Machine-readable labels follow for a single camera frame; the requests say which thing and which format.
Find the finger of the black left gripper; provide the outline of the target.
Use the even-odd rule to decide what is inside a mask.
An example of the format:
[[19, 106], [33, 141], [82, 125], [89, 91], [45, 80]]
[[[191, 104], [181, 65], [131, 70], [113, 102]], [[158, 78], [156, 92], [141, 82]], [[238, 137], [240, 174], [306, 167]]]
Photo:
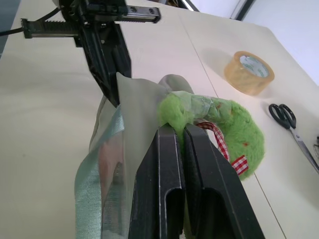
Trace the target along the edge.
[[114, 22], [107, 23], [103, 28], [101, 40], [110, 76], [119, 72], [131, 78], [131, 59], [120, 25]]
[[103, 95], [113, 106], [120, 104], [114, 52], [120, 43], [118, 24], [109, 22], [84, 26], [70, 21], [29, 21], [22, 18], [21, 26], [26, 39], [74, 38], [76, 46], [83, 48], [89, 71]]

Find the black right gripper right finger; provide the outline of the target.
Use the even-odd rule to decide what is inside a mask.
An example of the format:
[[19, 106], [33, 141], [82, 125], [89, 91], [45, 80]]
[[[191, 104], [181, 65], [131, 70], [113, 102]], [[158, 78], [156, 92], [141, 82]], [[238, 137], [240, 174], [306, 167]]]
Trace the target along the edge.
[[187, 124], [183, 170], [191, 239], [265, 239], [242, 183], [207, 133]]

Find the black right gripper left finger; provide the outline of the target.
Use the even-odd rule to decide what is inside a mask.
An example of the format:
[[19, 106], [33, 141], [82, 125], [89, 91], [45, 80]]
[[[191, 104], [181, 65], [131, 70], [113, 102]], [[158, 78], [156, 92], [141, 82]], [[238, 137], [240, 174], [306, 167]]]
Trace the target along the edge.
[[135, 177], [128, 239], [179, 239], [185, 181], [175, 130], [160, 127]]

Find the green mesh zipper pouch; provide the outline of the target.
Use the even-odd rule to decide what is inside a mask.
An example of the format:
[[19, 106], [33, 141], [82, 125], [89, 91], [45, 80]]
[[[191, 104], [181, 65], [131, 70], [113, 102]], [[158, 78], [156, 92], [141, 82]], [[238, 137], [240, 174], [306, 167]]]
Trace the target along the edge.
[[89, 153], [75, 177], [75, 238], [127, 239], [136, 172], [158, 127], [167, 96], [192, 93], [188, 81], [166, 75], [160, 82], [117, 74], [120, 105], [102, 98]]

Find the green plush keychain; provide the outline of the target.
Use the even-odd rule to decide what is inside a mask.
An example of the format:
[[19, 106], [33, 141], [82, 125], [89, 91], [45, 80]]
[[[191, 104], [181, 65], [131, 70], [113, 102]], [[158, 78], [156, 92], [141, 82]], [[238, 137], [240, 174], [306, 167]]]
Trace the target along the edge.
[[250, 113], [235, 101], [172, 92], [159, 104], [158, 118], [160, 125], [172, 126], [179, 142], [183, 142], [183, 130], [188, 123], [212, 131], [219, 152], [240, 180], [250, 177], [264, 158], [262, 131]]

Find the clear packing tape roll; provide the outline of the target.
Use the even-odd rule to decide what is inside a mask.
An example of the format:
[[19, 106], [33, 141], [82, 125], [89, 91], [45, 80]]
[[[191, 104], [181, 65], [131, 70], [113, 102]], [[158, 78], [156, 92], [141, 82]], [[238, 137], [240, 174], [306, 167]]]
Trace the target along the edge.
[[256, 96], [275, 78], [272, 68], [260, 57], [238, 51], [224, 68], [225, 80], [238, 91]]

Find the black metal frame bar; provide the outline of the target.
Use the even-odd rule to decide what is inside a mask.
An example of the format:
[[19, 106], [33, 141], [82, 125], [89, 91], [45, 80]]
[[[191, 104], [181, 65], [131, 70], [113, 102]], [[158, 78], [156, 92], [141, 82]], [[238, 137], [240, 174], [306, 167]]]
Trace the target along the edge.
[[198, 8], [191, 2], [191, 0], [165, 0], [166, 5], [187, 9], [190, 11], [199, 12]]
[[255, 0], [239, 0], [230, 19], [242, 21]]

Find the black handled scissors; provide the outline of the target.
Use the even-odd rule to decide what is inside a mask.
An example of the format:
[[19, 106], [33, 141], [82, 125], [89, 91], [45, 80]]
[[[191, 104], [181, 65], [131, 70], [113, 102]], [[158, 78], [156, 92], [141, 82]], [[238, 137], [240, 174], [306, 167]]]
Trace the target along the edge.
[[296, 131], [297, 119], [293, 111], [285, 104], [270, 104], [268, 110], [272, 118], [283, 128], [289, 130], [294, 137], [296, 143], [300, 147], [306, 159], [309, 161], [311, 166], [315, 169], [316, 173], [319, 174], [319, 165], [313, 158], [311, 152], [303, 142], [302, 138]]

